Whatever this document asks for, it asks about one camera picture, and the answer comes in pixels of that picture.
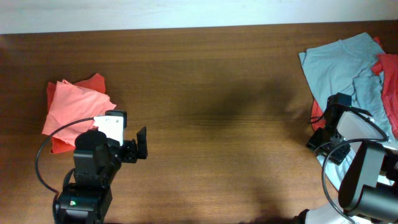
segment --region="pink towel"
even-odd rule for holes
[[[101,82],[101,79],[103,80],[103,77],[99,74],[96,74],[93,78],[82,81],[79,84],[93,88],[96,86],[96,83],[98,84],[98,82]],[[51,84],[49,84],[47,88],[48,104],[50,105],[50,108],[44,124],[44,129],[42,131],[43,134],[49,135],[54,130],[65,124],[71,123],[78,119],[104,114],[105,111],[114,109],[116,107],[116,105],[110,102],[108,95],[91,90],[89,88],[72,85],[66,80],[57,82],[55,93],[53,95],[53,101],[51,101],[51,90],[53,88]],[[102,85],[97,86],[100,86],[100,91],[104,91],[104,85],[103,88],[101,87]],[[60,131],[54,137],[71,145],[71,147],[67,147],[68,151],[74,150],[76,137],[92,127],[92,121],[85,121],[83,123],[74,124],[73,126]],[[62,148],[61,151],[57,149],[59,148],[54,148],[53,146],[53,153],[66,151],[65,148]]]

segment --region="brown wooden surface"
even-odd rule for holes
[[[0,223],[53,223],[34,173],[45,87],[95,72],[128,112],[125,137],[148,128],[148,160],[118,172],[107,222],[237,223],[323,205],[297,54],[361,32],[398,52],[396,21],[0,35]],[[60,189],[72,153],[49,149],[40,170]]]

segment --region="light blue cloth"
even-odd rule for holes
[[[377,77],[371,70],[378,60],[377,54],[382,53],[380,46],[367,33],[362,33],[346,40],[307,49],[298,56],[311,92],[322,111],[326,109],[329,96],[338,92],[351,95],[352,105],[368,110],[375,123],[396,143],[381,100],[384,74]],[[354,156],[355,152],[351,150],[340,166],[331,162],[326,166],[326,174],[337,189]],[[325,158],[318,156],[317,159],[322,165]],[[385,177],[379,177],[379,181],[391,183]]]

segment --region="pile of cloth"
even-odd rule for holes
[[[47,118],[42,134],[50,135],[56,129],[73,121],[91,118],[113,110],[115,104],[105,94],[105,79],[95,74],[87,80],[71,84],[66,80],[47,85]],[[75,150],[76,137],[93,128],[94,121],[74,124],[55,134],[51,153]]]
[[[299,53],[301,65],[314,97],[312,117],[321,116],[329,96],[338,92],[352,96],[352,106],[369,111],[393,144],[398,138],[398,55],[385,54],[380,40],[362,33],[345,40]],[[314,130],[325,122],[313,124]],[[329,163],[326,174],[339,189],[355,153],[337,166]],[[324,157],[317,159],[322,164]],[[380,182],[389,183],[379,178]]]

